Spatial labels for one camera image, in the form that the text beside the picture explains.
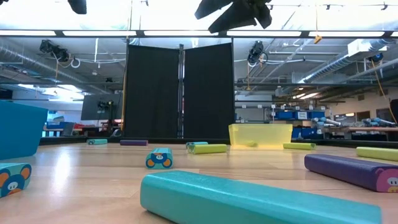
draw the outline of yellow-green foam block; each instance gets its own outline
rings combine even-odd
[[[315,143],[284,143],[284,149],[314,150],[316,146]]]
[[[191,154],[226,152],[225,144],[190,145],[188,152]]]
[[[386,149],[377,147],[357,147],[356,155],[374,159],[398,161],[398,149]]]

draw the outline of ceiling light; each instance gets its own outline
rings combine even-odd
[[[49,99],[49,101],[55,101],[55,102],[73,102],[73,99],[71,99],[71,98],[59,98],[59,99]]]
[[[51,30],[0,30],[0,35],[55,36]]]
[[[310,32],[310,37],[320,35],[321,37],[381,37],[384,34],[383,31],[321,31],[321,32]]]
[[[28,89],[31,89],[31,90],[35,89],[35,86],[33,86],[33,85],[18,84],[18,86],[19,87],[28,88]]]
[[[226,35],[230,36],[261,36],[261,37],[298,37],[301,35],[300,31],[256,31],[256,30],[230,30]]]
[[[95,30],[77,30],[77,31],[62,31],[65,36],[134,36],[137,35],[136,31],[131,30],[107,30],[107,31],[95,31]]]
[[[76,88],[74,85],[58,85],[66,90],[74,91],[75,93],[80,93],[81,89]]]
[[[311,98],[311,97],[313,97],[313,96],[315,96],[315,95],[317,95],[317,94],[319,94],[319,93],[311,93],[311,94],[308,94],[307,96],[301,97],[300,99],[301,99],[301,100],[305,100],[305,99]]]
[[[299,94],[299,95],[296,96],[296,98],[300,98],[300,97],[302,97],[304,95],[305,95],[305,93]]]
[[[144,31],[145,35],[153,36],[206,36],[218,35],[218,33],[211,34],[207,30],[148,30]]]

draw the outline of foam block with cartoon face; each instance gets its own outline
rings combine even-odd
[[[0,164],[0,197],[25,190],[31,173],[32,167],[29,164]]]
[[[398,193],[398,166],[324,154],[308,154],[305,167],[375,192]]]
[[[173,166],[173,153],[169,148],[156,148],[148,154],[145,165],[148,169],[169,169]]]
[[[398,193],[398,169],[378,168],[376,175],[378,192]]]

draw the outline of metal pole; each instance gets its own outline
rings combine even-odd
[[[184,73],[184,45],[180,44],[178,52],[178,122],[177,137],[183,138],[183,73]]]

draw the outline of translucent yellow bin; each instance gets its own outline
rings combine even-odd
[[[231,149],[283,149],[292,130],[291,124],[231,124]]]

